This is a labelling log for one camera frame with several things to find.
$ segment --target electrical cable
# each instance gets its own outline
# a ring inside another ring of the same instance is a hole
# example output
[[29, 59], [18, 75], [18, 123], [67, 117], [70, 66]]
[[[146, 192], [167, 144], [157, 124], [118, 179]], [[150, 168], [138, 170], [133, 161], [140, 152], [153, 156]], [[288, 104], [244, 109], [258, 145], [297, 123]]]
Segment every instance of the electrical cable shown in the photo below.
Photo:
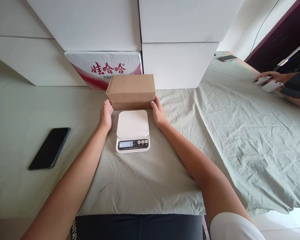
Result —
[[273, 6], [273, 8], [271, 9], [271, 11], [269, 12], [269, 14], [267, 15], [267, 17], [264, 19], [263, 23], [261, 24], [261, 26], [260, 26], [260, 28], [259, 28], [259, 31], [258, 31], [258, 33], [257, 33], [256, 39], [255, 39], [254, 42], [253, 42], [253, 45], [252, 45], [252, 48], [251, 48], [250, 53], [251, 53], [252, 50], [253, 50], [254, 44], [256, 43], [256, 40], [257, 40], [257, 38], [258, 38], [258, 34], [259, 34], [259, 32], [260, 32], [260, 30], [261, 30], [261, 28], [262, 28], [262, 25], [263, 25], [264, 22], [267, 20], [267, 18], [269, 17], [270, 13], [271, 13], [272, 10], [275, 8], [275, 6], [278, 4], [279, 1], [280, 1], [280, 0], [278, 0], [278, 1], [276, 2], [276, 4]]

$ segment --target wrinkled fabric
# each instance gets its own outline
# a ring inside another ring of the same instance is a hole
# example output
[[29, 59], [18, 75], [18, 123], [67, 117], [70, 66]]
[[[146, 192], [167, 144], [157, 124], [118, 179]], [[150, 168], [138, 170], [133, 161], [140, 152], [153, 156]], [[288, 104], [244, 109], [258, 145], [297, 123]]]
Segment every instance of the wrinkled fabric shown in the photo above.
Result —
[[[171, 125], [223, 171], [251, 215], [287, 213], [300, 207], [300, 109], [254, 85], [256, 76], [236, 60], [214, 58], [197, 89], [157, 95]], [[0, 72], [0, 218], [38, 213], [93, 134], [106, 99], [87, 87], [35, 87], [16, 78]], [[78, 215], [205, 213], [200, 189], [147, 112], [151, 147], [129, 154], [115, 150], [114, 112]], [[28, 171], [56, 127], [71, 128], [56, 165]]]

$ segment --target cardboard box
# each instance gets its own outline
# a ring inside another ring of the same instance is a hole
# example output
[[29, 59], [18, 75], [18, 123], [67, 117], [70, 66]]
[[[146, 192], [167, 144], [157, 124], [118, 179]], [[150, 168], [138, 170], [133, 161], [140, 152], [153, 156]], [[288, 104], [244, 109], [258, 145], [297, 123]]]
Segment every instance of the cardboard box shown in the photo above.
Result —
[[91, 90], [107, 90], [111, 76], [142, 74], [140, 52], [64, 53]]
[[151, 108], [156, 90], [152, 74], [116, 75], [106, 92], [114, 110]]

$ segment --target dark doorway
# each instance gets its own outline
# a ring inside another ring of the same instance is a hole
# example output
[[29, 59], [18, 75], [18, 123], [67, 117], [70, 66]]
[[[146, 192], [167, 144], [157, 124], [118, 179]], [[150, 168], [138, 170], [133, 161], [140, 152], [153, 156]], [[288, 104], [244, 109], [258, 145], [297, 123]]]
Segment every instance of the dark doorway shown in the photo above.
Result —
[[[245, 62], [259, 72], [271, 71], [299, 46], [300, 0], [297, 0]], [[300, 51], [277, 71], [281, 73], [300, 71]]]

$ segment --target lap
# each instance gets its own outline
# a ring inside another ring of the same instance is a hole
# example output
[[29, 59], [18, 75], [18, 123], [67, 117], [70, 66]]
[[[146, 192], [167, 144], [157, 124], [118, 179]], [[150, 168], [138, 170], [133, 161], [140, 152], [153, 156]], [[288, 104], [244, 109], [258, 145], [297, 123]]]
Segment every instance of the lap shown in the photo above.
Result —
[[205, 239], [202, 216], [113, 214], [78, 216], [72, 239]]

